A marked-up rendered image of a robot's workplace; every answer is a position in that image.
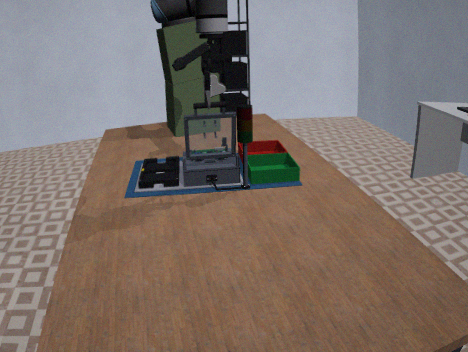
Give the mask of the red bin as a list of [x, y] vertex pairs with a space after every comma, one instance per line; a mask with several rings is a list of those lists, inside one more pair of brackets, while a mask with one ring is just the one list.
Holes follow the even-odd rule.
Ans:
[[[248, 143], [248, 155], [288, 153], [279, 140], [252, 141]], [[256, 154], [258, 153], [258, 154]], [[243, 143], [238, 142], [238, 154], [243, 163]]]

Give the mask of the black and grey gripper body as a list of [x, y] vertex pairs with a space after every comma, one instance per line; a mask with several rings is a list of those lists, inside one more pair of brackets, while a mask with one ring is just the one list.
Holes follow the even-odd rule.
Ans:
[[[199, 39], [203, 38], [207, 38], [210, 50], [201, 55], [202, 73], [204, 74], [204, 62], [207, 62], [211, 73], [232, 72], [231, 34], [199, 34]], [[213, 44], [213, 40], [216, 43]]]

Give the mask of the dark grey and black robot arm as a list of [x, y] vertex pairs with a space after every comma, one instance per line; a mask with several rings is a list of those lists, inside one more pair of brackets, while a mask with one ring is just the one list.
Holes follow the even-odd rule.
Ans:
[[[151, 0], [150, 3], [153, 16], [158, 23], [162, 23], [162, 28], [196, 21], [196, 33], [221, 34], [228, 32], [227, 2], [228, 0]], [[172, 67], [175, 71], [182, 70], [209, 50], [210, 47], [204, 42], [184, 57], [177, 58]]]

